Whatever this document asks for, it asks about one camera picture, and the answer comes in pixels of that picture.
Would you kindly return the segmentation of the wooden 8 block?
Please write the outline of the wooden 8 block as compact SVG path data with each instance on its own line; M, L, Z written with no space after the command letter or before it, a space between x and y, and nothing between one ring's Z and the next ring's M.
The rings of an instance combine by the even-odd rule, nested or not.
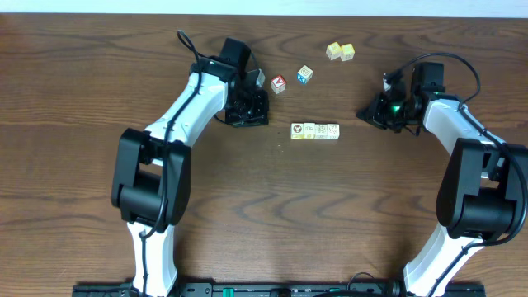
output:
M340 126L339 124L327 124L327 139L339 139Z

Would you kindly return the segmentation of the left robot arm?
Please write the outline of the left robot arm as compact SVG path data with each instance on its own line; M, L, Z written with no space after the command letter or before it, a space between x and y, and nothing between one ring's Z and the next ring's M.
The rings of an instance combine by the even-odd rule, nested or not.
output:
M210 120L222 111L232 127L269 122L265 76L247 69L247 44L228 38L219 55L205 56L182 31L178 37L196 58L187 85L158 120L128 128L116 156L111 203L133 237L138 296L167 296L176 282L174 228L190 199L191 149Z

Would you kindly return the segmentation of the soccer ball block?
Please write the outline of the soccer ball block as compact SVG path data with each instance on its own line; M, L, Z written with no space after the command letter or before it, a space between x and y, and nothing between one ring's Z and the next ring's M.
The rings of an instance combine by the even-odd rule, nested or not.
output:
M292 123L290 127L290 137L292 139L303 139L304 138L304 124L303 123Z

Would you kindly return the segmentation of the yellow-edged wooden block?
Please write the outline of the yellow-edged wooden block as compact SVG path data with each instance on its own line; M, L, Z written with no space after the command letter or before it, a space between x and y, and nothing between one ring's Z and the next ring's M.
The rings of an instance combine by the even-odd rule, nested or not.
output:
M316 136L316 124L314 123L303 123L303 135L305 139L314 139Z

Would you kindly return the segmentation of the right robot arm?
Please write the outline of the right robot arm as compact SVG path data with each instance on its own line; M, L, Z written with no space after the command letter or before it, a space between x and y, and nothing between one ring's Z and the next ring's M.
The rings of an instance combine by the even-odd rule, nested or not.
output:
M442 296L478 251L510 242L527 219L527 148L508 144L446 93L444 66L418 63L406 88L403 71L383 77L384 90L357 117L381 130L415 127L433 134L450 155L436 198L438 223L403 279L386 294Z

